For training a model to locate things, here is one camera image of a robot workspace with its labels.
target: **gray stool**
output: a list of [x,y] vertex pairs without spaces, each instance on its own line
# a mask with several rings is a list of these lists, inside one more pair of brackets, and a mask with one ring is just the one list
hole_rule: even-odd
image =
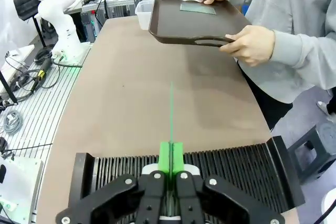
[[[316,158],[305,170],[302,170],[295,154],[295,151],[302,145],[316,151]],[[319,178],[336,159],[336,125],[322,123],[314,126],[300,140],[289,147],[288,153],[301,184]]]

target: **hoodie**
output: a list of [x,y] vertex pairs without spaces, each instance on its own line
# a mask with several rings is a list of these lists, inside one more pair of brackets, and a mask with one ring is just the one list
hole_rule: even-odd
[[291,103],[313,86],[336,87],[336,0],[229,0],[250,5],[246,18],[275,32],[267,63],[244,73],[274,99]]

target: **gray floor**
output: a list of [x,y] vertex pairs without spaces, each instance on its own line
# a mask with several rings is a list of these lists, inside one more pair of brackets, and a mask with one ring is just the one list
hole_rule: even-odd
[[[328,102],[330,99],[328,93],[318,87],[304,92],[295,100],[293,109],[278,122],[272,135],[281,135],[287,148],[290,147],[314,125],[326,120],[323,112],[316,106],[316,102]],[[301,160],[301,163],[306,163],[307,159],[313,158],[307,156],[308,149],[306,151],[306,153],[299,155],[304,159]],[[302,186],[306,203],[298,208],[301,224],[313,224],[321,216],[322,199],[327,192],[334,188],[336,188],[336,163],[318,180]]]

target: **brown tray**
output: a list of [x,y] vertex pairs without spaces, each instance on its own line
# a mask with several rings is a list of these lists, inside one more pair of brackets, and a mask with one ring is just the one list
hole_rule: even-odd
[[205,5],[216,14],[180,10],[185,0],[155,0],[149,32],[161,43],[220,47],[233,40],[226,34],[237,34],[250,22],[228,1]]

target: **gray coiled cable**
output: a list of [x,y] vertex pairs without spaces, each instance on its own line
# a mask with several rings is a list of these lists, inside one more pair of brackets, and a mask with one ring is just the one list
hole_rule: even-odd
[[[9,122],[8,116],[11,115],[14,119]],[[16,134],[22,127],[23,118],[17,110],[7,111],[4,119],[4,131],[8,135]]]

